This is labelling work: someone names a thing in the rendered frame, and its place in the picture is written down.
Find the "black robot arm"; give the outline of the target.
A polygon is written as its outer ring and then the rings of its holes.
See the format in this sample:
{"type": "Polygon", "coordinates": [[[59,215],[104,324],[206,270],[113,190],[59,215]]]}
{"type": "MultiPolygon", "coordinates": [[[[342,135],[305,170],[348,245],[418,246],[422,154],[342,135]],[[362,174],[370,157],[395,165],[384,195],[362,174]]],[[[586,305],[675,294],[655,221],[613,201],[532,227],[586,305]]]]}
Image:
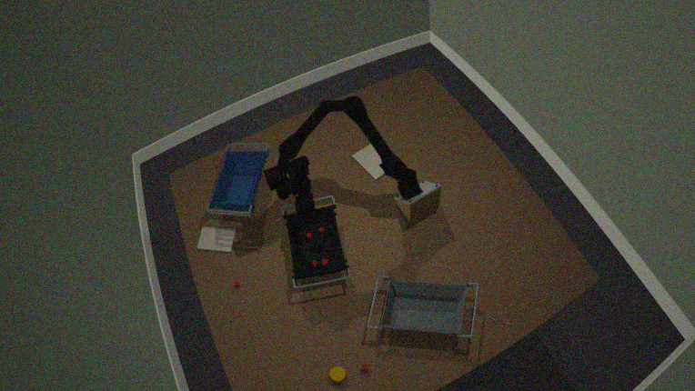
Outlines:
{"type": "Polygon", "coordinates": [[[301,182],[306,177],[306,165],[310,163],[305,155],[294,159],[300,151],[307,136],[317,127],[329,112],[344,111],[355,123],[357,123],[369,142],[374,146],[382,164],[379,166],[385,175],[396,178],[398,191],[403,199],[409,199],[423,193],[417,180],[417,172],[407,166],[391,151],[388,144],[374,127],[368,117],[368,112],[363,101],[357,96],[347,97],[344,100],[323,101],[312,113],[306,122],[279,147],[279,159],[277,165],[264,170],[270,191],[277,190],[280,199],[288,199],[289,195],[296,196],[297,192],[291,181],[301,182]],[[294,159],[291,160],[290,159],[294,159]],[[290,161],[290,162],[289,162],[290,161]],[[289,178],[287,178],[287,174],[289,178]]]}

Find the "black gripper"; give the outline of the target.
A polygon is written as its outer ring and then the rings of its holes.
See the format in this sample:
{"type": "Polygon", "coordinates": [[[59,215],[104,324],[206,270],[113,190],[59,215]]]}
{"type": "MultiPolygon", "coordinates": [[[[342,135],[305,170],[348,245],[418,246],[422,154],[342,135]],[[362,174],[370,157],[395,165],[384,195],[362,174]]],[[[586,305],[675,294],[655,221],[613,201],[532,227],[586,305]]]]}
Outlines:
{"type": "Polygon", "coordinates": [[[301,182],[293,182],[291,181],[291,186],[293,186],[298,194],[296,196],[296,210],[298,214],[303,214],[303,213],[311,213],[315,211],[315,206],[314,206],[314,201],[313,201],[313,195],[310,193],[310,180],[308,179],[307,175],[304,180],[301,182]]]}

